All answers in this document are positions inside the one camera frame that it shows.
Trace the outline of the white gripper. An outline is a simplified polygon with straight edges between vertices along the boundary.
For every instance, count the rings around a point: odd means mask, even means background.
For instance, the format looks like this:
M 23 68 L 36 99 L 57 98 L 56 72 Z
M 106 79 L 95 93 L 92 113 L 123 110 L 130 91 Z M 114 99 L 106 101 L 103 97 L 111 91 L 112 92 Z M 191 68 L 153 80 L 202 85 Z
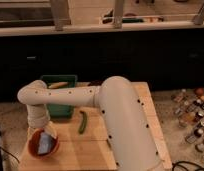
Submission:
M 57 138 L 57 132 L 54 127 L 54 123 L 52 121 L 49 121 L 46 126 L 43 127 L 43 130 L 45 133 L 50 135 L 52 138 L 56 139 Z

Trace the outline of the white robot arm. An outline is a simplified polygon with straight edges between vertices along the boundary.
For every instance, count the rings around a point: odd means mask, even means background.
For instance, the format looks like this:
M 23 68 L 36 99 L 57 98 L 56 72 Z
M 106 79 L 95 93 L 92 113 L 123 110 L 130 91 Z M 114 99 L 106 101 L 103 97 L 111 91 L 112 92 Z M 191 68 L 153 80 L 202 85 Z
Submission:
M 42 80 L 22 87 L 18 100 L 27 106 L 28 125 L 42 128 L 52 137 L 47 104 L 95 107 L 101 111 L 118 171 L 164 171 L 150 124 L 134 85 L 112 76 L 99 86 L 49 89 Z

